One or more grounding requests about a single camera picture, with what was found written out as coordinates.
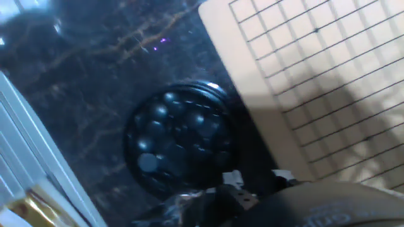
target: black container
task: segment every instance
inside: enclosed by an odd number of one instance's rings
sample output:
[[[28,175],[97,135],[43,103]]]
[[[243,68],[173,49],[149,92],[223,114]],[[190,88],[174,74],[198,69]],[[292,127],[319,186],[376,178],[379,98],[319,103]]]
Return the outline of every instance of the black container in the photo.
[[[236,166],[235,127],[226,94],[216,84],[179,84],[151,96],[125,131],[133,177],[161,200],[222,183]]]

